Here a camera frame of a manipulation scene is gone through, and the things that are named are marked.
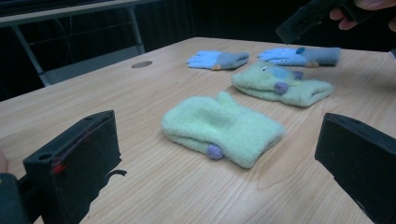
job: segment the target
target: table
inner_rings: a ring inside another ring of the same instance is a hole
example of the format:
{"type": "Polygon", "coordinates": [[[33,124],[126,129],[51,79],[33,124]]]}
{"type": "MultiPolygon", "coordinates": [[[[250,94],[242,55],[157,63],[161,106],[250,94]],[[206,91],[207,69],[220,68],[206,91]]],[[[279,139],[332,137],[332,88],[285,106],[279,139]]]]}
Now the table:
{"type": "Polygon", "coordinates": [[[20,40],[21,45],[23,46],[26,54],[29,56],[30,61],[32,62],[37,74],[40,76],[41,81],[45,86],[51,85],[45,76],[45,71],[41,68],[40,63],[38,62],[35,54],[31,50],[29,44],[27,43],[19,25],[31,22],[45,21],[51,19],[57,19],[62,17],[76,16],[80,14],[93,13],[96,11],[110,10],[114,8],[126,7],[128,9],[128,15],[131,19],[132,25],[134,27],[134,39],[136,41],[136,52],[137,54],[142,54],[145,52],[142,38],[140,36],[139,27],[137,24],[137,20],[134,14],[134,8],[136,5],[146,4],[151,2],[156,2],[159,0],[113,0],[108,2],[87,4],[82,6],[75,7],[62,7],[51,10],[43,10],[31,13],[25,13],[20,15],[6,16],[0,17],[0,28],[2,27],[12,27],[17,38],[20,40]]]}
{"type": "Polygon", "coordinates": [[[238,91],[231,76],[281,44],[196,37],[0,103],[0,148],[8,170],[74,123],[115,110],[123,161],[82,223],[372,223],[314,159],[325,113],[341,114],[396,137],[396,62],[386,52],[342,49],[336,67],[302,68],[335,91],[308,108],[238,91]],[[197,50],[248,51],[232,71],[190,69],[197,50]],[[145,67],[134,66],[151,61],[145,67]],[[285,126],[284,138],[252,169],[169,141],[163,114],[196,95],[229,92],[241,105],[285,126]]]}

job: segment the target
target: glove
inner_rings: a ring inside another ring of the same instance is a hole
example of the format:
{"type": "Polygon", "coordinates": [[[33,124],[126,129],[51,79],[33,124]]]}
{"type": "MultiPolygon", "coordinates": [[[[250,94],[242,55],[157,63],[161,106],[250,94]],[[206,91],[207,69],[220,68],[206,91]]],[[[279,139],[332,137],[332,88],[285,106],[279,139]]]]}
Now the glove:
{"type": "Polygon", "coordinates": [[[286,105],[310,106],[332,93],[332,85],[316,80],[302,80],[303,74],[267,63],[257,62],[232,77],[240,91],[264,100],[286,105]]]}
{"type": "Polygon", "coordinates": [[[277,65],[319,67],[335,66],[340,58],[339,48],[326,49],[268,49],[259,54],[261,61],[277,65]]]}
{"type": "Polygon", "coordinates": [[[190,68],[205,68],[218,71],[233,69],[248,62],[248,53],[227,53],[214,50],[201,50],[187,60],[190,68]]]}
{"type": "Polygon", "coordinates": [[[162,129],[173,142],[244,168],[253,167],[285,132],[282,125],[239,105],[225,91],[216,99],[195,96],[181,102],[163,116],[162,129]]]}

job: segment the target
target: wood grain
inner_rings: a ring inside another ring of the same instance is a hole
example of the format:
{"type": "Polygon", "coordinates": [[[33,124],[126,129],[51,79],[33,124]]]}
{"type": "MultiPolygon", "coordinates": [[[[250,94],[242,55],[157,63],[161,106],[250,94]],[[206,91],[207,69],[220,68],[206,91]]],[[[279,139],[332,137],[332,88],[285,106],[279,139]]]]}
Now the wood grain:
{"type": "Polygon", "coordinates": [[[385,52],[343,49],[336,67],[292,67],[335,87],[329,98],[298,108],[253,98],[231,84],[233,74],[274,47],[285,46],[192,38],[1,102],[0,148],[8,170],[22,177],[25,157],[78,120],[112,109],[123,159],[118,169],[128,174],[111,177],[82,223],[372,223],[314,153],[327,112],[396,137],[396,62],[385,52]],[[248,51],[250,58],[232,71],[188,68],[187,59],[201,49],[248,51]],[[132,68],[144,61],[153,63],[132,68]],[[163,114],[180,101],[219,91],[287,129],[250,170],[212,161],[161,131],[163,114]]]}

